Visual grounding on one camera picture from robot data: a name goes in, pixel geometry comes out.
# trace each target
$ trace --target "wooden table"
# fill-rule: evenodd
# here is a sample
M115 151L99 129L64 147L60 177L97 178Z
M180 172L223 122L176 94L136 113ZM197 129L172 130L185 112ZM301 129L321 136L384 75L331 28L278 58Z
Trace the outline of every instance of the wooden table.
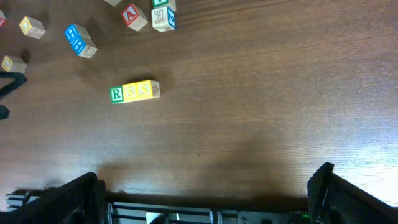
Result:
M107 188L176 197L304 198L324 162L398 205L396 1L179 0L177 30L135 32L102 0L5 0L0 57L28 60L1 104L0 208L17 188L96 172ZM150 0L130 1L150 18ZM43 22L22 35L24 16ZM77 57L83 25L99 50ZM112 105L109 88L160 81Z

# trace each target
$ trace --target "white block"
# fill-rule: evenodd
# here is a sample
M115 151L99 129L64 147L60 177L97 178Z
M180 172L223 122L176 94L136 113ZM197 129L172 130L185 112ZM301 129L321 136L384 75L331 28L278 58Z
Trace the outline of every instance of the white block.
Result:
M24 73L27 64L21 58L6 55L4 56L1 66L7 72Z
M4 15L4 13L2 13L2 10L0 10L0 27L4 26L6 21L6 16Z
M85 57L85 58L92 58L92 56L97 52L98 48L94 44L94 42L86 37L82 37L84 42L86 43L86 47L80 52L79 56L80 57Z
M40 21L27 16L19 23L19 27L24 35L36 39L40 39L45 33L44 26Z
M152 10L152 26L159 32L175 30L175 14L169 7Z

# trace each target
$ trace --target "block face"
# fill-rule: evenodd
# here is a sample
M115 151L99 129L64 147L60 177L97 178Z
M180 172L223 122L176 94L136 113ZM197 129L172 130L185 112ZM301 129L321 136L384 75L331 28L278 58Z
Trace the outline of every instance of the block face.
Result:
M69 43L72 43L78 36L91 38L86 28L76 24L70 24L65 31L65 37L67 37Z
M123 103L123 91L121 86L113 87L110 89L112 103Z
M0 27L3 27L6 24L7 18L4 15L4 13L2 13L2 10L0 10Z
M19 23L19 27L24 35L28 37L33 37L40 39L45 34L45 29L43 24L37 19L33 19L25 16L23 20Z
M2 60L2 64L1 64L2 68L5 71L10 72L11 68L12 68L12 64L13 64L12 60L7 55L4 56L4 59Z
M168 7L152 10L152 26L159 32L175 29L175 15Z
M169 20L169 25L175 29L175 14L169 8L167 8L167 19Z
M105 0L107 3L109 3L112 6L118 5L122 0Z
M75 40L71 43L71 46L77 55L83 51L86 47L86 42L83 40L82 37L78 36Z
M136 20L138 17L138 11L133 4L127 5L125 10L122 12L122 18L123 21L126 23L126 25L130 25L134 20Z
M27 16L25 16L22 19L22 21L19 23L19 27L21 28L21 31L24 33L24 35L27 35L27 33L32 28L32 24L30 23L30 21L29 21Z
M154 9L167 6L171 8L171 10L173 11L177 10L177 7L175 5L175 0L152 0L152 4L154 5Z
M124 102L134 102L139 100L139 95L137 92L137 83L130 83L123 85L123 98Z
M33 38L36 38L36 39L40 39L40 38L42 38L42 36L44 34L45 34L45 30L44 29L39 29L39 28L36 28L36 27L32 27L30 29L30 31L28 32L27 36L33 37Z
M148 20L146 18L143 18L139 16L134 22L132 22L129 27L132 28L135 31L140 31L146 24L148 23Z
M82 37L83 41L86 44L86 47L79 53L79 56L85 58L92 58L95 52L97 52L97 46L93 43L91 39Z
M152 3L154 5L154 8L160 7L167 5L169 3L169 0L152 0Z
M152 85L152 96L154 98L160 97L160 85L158 81L150 81Z

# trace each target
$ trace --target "toy block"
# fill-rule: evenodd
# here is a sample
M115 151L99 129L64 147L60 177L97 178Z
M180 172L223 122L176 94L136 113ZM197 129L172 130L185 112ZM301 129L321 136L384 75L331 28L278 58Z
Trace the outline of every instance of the toy block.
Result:
M107 3L109 3L112 6L118 5L122 0L105 0Z
M113 104L123 103L123 89L121 86L111 88L109 94L111 95L111 102Z
M134 4L129 4L121 15L124 23L135 31L140 31L148 23L145 14Z
M152 10L152 26L159 32L175 30L175 14L169 7Z
M158 81L146 80L136 83L138 88L138 100L148 100L160 97L160 86Z
M177 10L175 0L152 0L152 4L154 5L154 9L167 6L171 8L173 12Z
M27 16L19 23L19 27L24 35L36 39L40 39L45 33L42 22Z
M86 28L79 26L77 24L70 24L70 26L65 31L65 37L67 37L70 44L75 41L78 37L91 38L88 34Z
M6 55L4 56L1 66L7 72L24 73L27 64L21 58Z
M97 52L97 47L90 38L78 36L70 44L78 56L92 58Z
M123 99L124 103L129 103L139 100L137 83L130 83L123 85Z
M0 27L3 27L6 24L7 18L4 15L4 13L2 13L2 10L0 10Z

